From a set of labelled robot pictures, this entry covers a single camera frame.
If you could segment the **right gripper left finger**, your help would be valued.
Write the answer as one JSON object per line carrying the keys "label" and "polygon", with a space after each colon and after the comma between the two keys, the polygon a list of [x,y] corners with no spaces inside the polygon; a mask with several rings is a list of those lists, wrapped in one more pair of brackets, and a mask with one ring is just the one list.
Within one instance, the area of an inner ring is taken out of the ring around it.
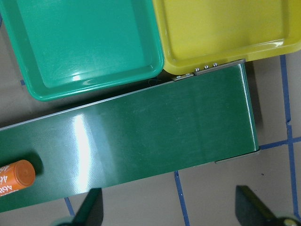
{"label": "right gripper left finger", "polygon": [[101,188],[91,189],[85,197],[72,226],[101,226],[103,222],[103,193]]}

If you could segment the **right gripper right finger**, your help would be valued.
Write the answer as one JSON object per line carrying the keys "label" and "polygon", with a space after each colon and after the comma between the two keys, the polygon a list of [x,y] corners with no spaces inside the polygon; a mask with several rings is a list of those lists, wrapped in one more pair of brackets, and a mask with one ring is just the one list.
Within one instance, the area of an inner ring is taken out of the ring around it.
{"label": "right gripper right finger", "polygon": [[248,186],[236,186],[235,215],[242,226],[288,226],[289,218],[278,218]]}

